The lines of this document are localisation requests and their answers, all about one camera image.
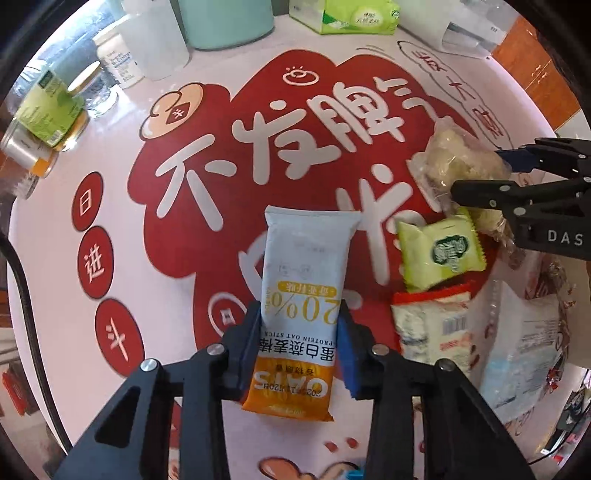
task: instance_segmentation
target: black cable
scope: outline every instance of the black cable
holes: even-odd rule
[[[587,408],[581,414],[579,419],[576,422],[574,422],[574,425],[571,427],[570,431],[564,436],[564,438],[560,441],[560,443],[551,452],[546,453],[544,456],[537,458],[536,460],[532,460],[531,462],[528,463],[528,465],[533,465],[534,463],[538,463],[539,461],[544,460],[545,458],[548,458],[551,455],[554,455],[558,450],[560,450],[562,448],[562,446],[566,443],[566,440],[574,432],[577,425],[581,422],[581,420],[583,418],[585,418],[587,416],[587,412],[589,411],[589,407],[591,407],[591,402],[589,402],[589,405],[587,405]]]
[[[35,328],[35,320],[33,318],[31,295],[29,294],[25,271],[18,258],[17,252],[2,231],[0,231],[0,252],[6,257],[6,261],[10,265],[10,268],[12,268],[14,278],[17,282],[18,294],[21,299],[22,317],[25,322],[25,330],[27,331],[27,339],[31,350],[31,357],[33,358],[33,366],[35,368],[37,379],[39,380],[39,387],[41,388],[43,401],[47,406],[49,418],[53,423],[59,441],[65,448],[66,452],[70,452],[70,450],[72,450],[72,443],[66,433],[64,424],[61,422],[60,415],[57,412],[56,403],[51,395],[51,388],[47,381],[45,367],[43,366],[41,349],[39,348],[39,339],[37,338],[37,329]]]

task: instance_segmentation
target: snack package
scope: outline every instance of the snack package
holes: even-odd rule
[[[557,348],[558,297],[525,300],[502,282],[498,314],[480,394],[500,421],[507,423],[535,406],[548,371],[561,355]]]
[[[400,6],[392,0],[290,0],[290,17],[320,34],[393,35]]]
[[[511,167],[497,153],[454,123],[451,117],[440,118],[425,152],[413,156],[408,168],[421,186],[445,212],[450,212],[450,189],[456,180],[507,180]],[[506,222],[499,210],[469,209],[478,232],[497,241],[505,233]]]
[[[486,269],[486,258],[465,208],[424,227],[397,222],[408,291],[425,291],[467,271]]]
[[[467,325],[470,285],[423,293],[395,293],[392,314],[404,358],[434,365],[449,358],[470,372],[472,334]]]
[[[332,421],[336,322],[361,213],[267,207],[265,218],[263,325],[243,409]]]

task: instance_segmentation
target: green snack packet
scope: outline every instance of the green snack packet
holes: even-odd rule
[[[290,0],[290,16],[320,34],[392,35],[400,6],[392,0]]]
[[[408,291],[426,291],[448,278],[486,269],[486,258],[468,211],[419,228],[397,223]]]

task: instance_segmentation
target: white snack package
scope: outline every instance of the white snack package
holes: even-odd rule
[[[361,213],[269,206],[265,218],[263,325],[244,409],[331,420],[336,322]]]
[[[470,374],[472,333],[467,326],[470,284],[421,293],[395,293],[394,325],[400,336],[402,356],[434,365],[450,358]]]
[[[505,282],[495,344],[480,394],[506,423],[531,409],[557,360],[558,297],[519,298]]]

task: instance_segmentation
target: white bottle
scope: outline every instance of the white bottle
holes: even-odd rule
[[[96,55],[105,65],[121,88],[128,88],[138,83],[144,74],[134,61],[117,30],[119,22],[114,22],[98,32],[92,41],[97,46]]]
[[[118,30],[140,70],[160,80],[183,68],[189,51],[169,0],[124,0]]]

